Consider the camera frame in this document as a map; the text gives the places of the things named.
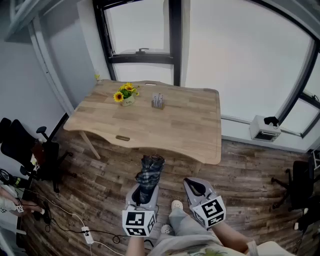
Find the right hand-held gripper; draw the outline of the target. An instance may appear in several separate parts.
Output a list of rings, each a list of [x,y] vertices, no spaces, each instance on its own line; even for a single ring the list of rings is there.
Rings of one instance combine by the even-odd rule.
[[[183,186],[194,218],[206,229],[226,219],[226,207],[212,185],[200,178],[186,177]]]

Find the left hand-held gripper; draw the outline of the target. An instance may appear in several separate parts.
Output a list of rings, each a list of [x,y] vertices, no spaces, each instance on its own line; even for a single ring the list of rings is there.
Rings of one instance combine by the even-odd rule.
[[[140,185],[134,185],[126,194],[122,211],[122,227],[127,236],[149,237],[157,222],[159,186],[152,192],[149,204],[140,205]]]

